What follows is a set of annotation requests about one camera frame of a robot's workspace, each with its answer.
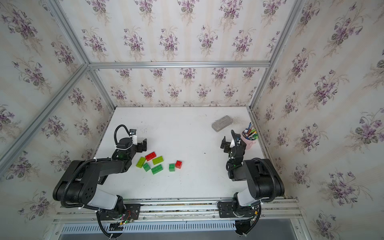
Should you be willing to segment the red long lego brick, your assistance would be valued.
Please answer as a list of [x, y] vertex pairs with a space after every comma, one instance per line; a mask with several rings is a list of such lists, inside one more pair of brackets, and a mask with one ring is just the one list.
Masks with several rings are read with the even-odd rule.
[[157, 157], [157, 155], [156, 155], [155, 152], [152, 152], [152, 153], [150, 153], [150, 154], [148, 154], [148, 155], [145, 156], [147, 162], [149, 162], [149, 161], [155, 159], [156, 157]]

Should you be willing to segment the green long lego brick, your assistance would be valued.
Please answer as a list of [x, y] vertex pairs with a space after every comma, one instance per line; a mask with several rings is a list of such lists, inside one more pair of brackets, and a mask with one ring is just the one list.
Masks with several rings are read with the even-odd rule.
[[155, 174], [157, 174], [157, 173], [159, 173], [159, 172], [161, 172], [161, 171], [163, 171], [163, 170], [164, 170], [164, 168], [163, 168], [163, 165], [162, 165], [162, 164], [156, 165], [156, 166], [154, 166], [154, 167], [151, 169], [153, 175], [155, 175]]

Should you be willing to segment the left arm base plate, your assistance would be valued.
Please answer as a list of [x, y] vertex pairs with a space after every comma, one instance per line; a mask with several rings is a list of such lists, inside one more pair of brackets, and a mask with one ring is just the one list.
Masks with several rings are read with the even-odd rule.
[[128, 221], [139, 218], [141, 204], [124, 204], [122, 209], [102, 210], [99, 213], [101, 221]]

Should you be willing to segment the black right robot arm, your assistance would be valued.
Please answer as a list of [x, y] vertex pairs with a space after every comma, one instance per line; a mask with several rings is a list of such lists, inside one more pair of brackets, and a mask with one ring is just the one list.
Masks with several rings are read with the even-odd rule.
[[245, 160], [247, 144], [242, 135], [231, 131], [232, 140], [224, 138], [221, 149], [228, 154], [226, 170], [233, 182], [247, 182], [247, 188], [235, 193], [228, 209], [219, 207], [222, 212], [242, 216], [261, 203], [270, 203], [285, 194], [285, 186], [271, 160], [253, 158]]

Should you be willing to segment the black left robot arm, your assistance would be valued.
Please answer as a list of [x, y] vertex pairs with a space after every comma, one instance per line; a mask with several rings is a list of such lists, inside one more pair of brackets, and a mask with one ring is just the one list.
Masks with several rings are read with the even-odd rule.
[[54, 188], [53, 198], [64, 208], [117, 211], [125, 207], [121, 196], [98, 189], [109, 175], [128, 171], [136, 153], [147, 150], [147, 139], [134, 145], [129, 138], [121, 139], [112, 157], [72, 161]]

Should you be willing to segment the red square lego brick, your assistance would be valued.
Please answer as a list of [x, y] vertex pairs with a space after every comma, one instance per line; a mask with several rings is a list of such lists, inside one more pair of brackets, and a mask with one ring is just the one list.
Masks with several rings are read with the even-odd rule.
[[176, 161], [176, 163], [175, 163], [175, 168], [177, 168], [177, 169], [181, 169], [182, 168], [182, 162], [181, 161]]

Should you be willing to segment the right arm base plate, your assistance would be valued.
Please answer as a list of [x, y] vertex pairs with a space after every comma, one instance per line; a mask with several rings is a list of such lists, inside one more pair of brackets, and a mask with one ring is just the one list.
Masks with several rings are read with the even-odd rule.
[[217, 202], [219, 217], [227, 218], [252, 218], [256, 216], [260, 210], [258, 207], [241, 207], [233, 202]]

